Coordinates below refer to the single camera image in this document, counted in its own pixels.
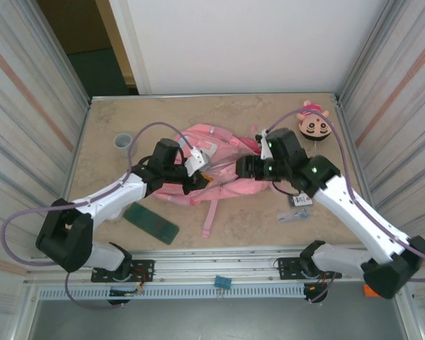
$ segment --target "white label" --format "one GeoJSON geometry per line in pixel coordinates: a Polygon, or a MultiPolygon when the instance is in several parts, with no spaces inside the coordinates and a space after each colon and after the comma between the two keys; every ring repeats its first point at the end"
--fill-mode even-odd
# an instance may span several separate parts
{"type": "Polygon", "coordinates": [[[296,207],[313,204],[312,199],[305,193],[301,193],[299,196],[293,196],[293,202],[296,207]]]}

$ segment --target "orange part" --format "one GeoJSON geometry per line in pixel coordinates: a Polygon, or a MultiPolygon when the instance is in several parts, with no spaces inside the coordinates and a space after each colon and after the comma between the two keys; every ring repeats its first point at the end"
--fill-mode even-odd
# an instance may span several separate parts
{"type": "Polygon", "coordinates": [[[371,298],[380,298],[380,296],[373,289],[371,289],[369,285],[363,285],[363,294],[371,298]]]}

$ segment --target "wire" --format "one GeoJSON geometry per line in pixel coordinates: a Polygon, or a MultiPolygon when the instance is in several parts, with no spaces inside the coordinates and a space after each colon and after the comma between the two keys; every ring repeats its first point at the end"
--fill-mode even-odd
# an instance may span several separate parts
{"type": "Polygon", "coordinates": [[[141,271],[143,274],[141,275],[142,277],[142,284],[147,282],[147,273],[145,272],[144,269],[142,268],[133,268],[132,272],[134,273],[135,276],[137,276],[137,278],[139,278],[139,274],[137,274],[137,271],[141,271]]]}
{"type": "Polygon", "coordinates": [[[283,191],[282,189],[280,189],[279,187],[276,186],[276,184],[274,183],[274,181],[272,181],[272,185],[273,185],[274,189],[276,189],[279,193],[283,193],[283,194],[285,194],[287,196],[293,196],[293,197],[295,197],[295,196],[299,196],[300,195],[300,192],[299,193],[287,193],[286,191],[283,191]]]}
{"type": "Polygon", "coordinates": [[[145,163],[150,158],[151,158],[151,156],[145,156],[141,160],[139,160],[139,162],[137,164],[143,164],[143,163],[145,163]]]}
{"type": "MultiPolygon", "coordinates": [[[[272,124],[272,126],[270,126],[270,128],[268,129],[268,132],[270,132],[272,129],[274,129],[280,122],[282,122],[283,120],[285,120],[286,118],[295,115],[296,113],[301,113],[305,111],[304,108],[301,109],[297,109],[294,111],[291,111],[289,113],[286,113],[285,115],[283,115],[282,117],[280,117],[274,124],[272,124]]],[[[351,185],[351,177],[350,177],[350,173],[349,173],[349,168],[348,168],[348,162],[346,161],[346,153],[345,153],[345,149],[344,149],[344,145],[340,139],[339,133],[337,132],[336,128],[334,127],[334,125],[332,124],[332,122],[323,116],[323,114],[321,113],[321,111],[319,110],[314,110],[314,109],[310,109],[308,110],[309,112],[311,112],[312,114],[322,118],[327,125],[331,128],[332,132],[334,133],[335,139],[339,145],[339,149],[340,149],[340,154],[341,154],[341,159],[343,161],[343,167],[344,167],[344,176],[345,176],[345,182],[346,182],[346,188],[348,189],[348,194],[351,198],[351,201],[353,202],[354,205],[356,205],[356,207],[376,226],[378,227],[382,232],[384,232],[392,241],[396,242],[397,244],[399,244],[400,246],[404,247],[406,250],[412,252],[413,254],[417,255],[418,257],[420,257],[421,259],[425,260],[425,254],[421,253],[420,251],[418,251],[417,249],[411,247],[409,244],[404,243],[403,241],[401,241],[400,239],[398,239],[398,237],[396,237],[393,233],[391,233],[389,230],[387,230],[382,224],[379,223],[379,221],[377,221],[357,200],[356,196],[354,195],[354,190],[353,187],[351,185]]],[[[425,282],[425,278],[411,278],[409,280],[410,282],[425,282]]]]}
{"type": "Polygon", "coordinates": [[[322,275],[320,274],[319,275],[319,279],[317,280],[317,282],[315,282],[313,285],[317,285],[320,281],[321,281],[321,279],[322,279],[322,275]]]}
{"type": "MultiPolygon", "coordinates": [[[[173,125],[170,125],[168,123],[165,122],[153,122],[150,123],[146,126],[144,126],[132,139],[128,149],[127,149],[127,172],[123,178],[123,182],[126,182],[127,179],[129,178],[129,176],[131,175],[131,171],[132,171],[132,156],[131,156],[131,149],[135,144],[135,141],[137,140],[138,137],[140,137],[140,135],[148,128],[150,128],[151,126],[155,126],[155,125],[163,125],[163,126],[167,126],[168,128],[171,128],[173,131],[175,131],[181,138],[183,138],[184,142],[186,142],[186,145],[189,147],[189,149],[193,149],[192,145],[190,144],[190,142],[188,141],[188,139],[186,138],[186,136],[184,136],[180,130],[178,130],[176,127],[174,127],[173,125]]],[[[0,227],[0,242],[1,242],[1,246],[4,248],[5,252],[9,255],[9,257],[11,257],[14,261],[19,262],[20,264],[25,264],[26,266],[37,266],[37,267],[43,267],[43,266],[55,266],[57,265],[55,262],[52,261],[48,261],[48,262],[36,262],[36,261],[26,261],[22,258],[20,258],[19,256],[17,256],[15,253],[13,253],[13,251],[11,250],[11,248],[8,245],[8,242],[6,241],[6,228],[8,227],[9,223],[14,220],[17,217],[20,216],[24,216],[24,215],[28,215],[31,213],[48,213],[49,211],[60,211],[60,210],[66,210],[66,209],[74,209],[74,208],[80,208],[83,207],[85,205],[88,205],[90,203],[94,203],[97,200],[100,200],[108,195],[110,195],[111,193],[114,193],[115,191],[117,191],[119,188],[121,188],[121,183],[117,184],[116,186],[114,186],[112,189],[106,191],[105,193],[102,193],[100,195],[97,195],[96,197],[93,197],[89,202],[85,201],[85,202],[79,202],[79,203],[74,203],[74,204],[69,204],[69,205],[58,205],[55,207],[43,207],[43,208],[33,208],[33,209],[27,209],[27,210],[22,210],[19,212],[15,212],[14,214],[8,216],[2,223],[1,227],[0,227]]]]}
{"type": "Polygon", "coordinates": [[[67,273],[66,274],[66,278],[64,280],[64,291],[66,292],[67,297],[76,305],[78,305],[79,307],[85,308],[86,310],[114,310],[115,308],[119,308],[119,307],[123,307],[123,304],[119,304],[119,305],[110,305],[110,306],[92,306],[92,305],[88,305],[86,303],[80,302],[76,299],[74,299],[74,297],[71,295],[71,293],[69,292],[69,288],[68,288],[68,280],[69,280],[69,275],[71,273],[67,273]]]}
{"type": "Polygon", "coordinates": [[[316,300],[318,300],[321,296],[323,296],[324,294],[326,294],[326,292],[331,288],[332,283],[334,282],[335,278],[337,276],[337,273],[334,273],[334,275],[332,276],[331,280],[329,281],[329,283],[327,284],[326,288],[316,297],[314,297],[313,299],[310,300],[310,303],[314,303],[316,300]]]}

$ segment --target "blue clip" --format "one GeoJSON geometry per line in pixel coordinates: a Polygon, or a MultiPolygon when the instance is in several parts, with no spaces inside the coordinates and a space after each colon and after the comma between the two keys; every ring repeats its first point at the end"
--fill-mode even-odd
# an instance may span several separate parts
{"type": "Polygon", "coordinates": [[[217,275],[215,277],[214,286],[222,289],[230,289],[232,286],[232,279],[217,275]]]}

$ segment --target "white panel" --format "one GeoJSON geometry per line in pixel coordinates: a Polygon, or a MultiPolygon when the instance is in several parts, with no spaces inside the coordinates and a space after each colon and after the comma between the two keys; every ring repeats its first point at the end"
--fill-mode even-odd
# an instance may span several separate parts
{"type": "Polygon", "coordinates": [[[141,93],[213,94],[336,91],[386,0],[110,2],[141,93]]]}

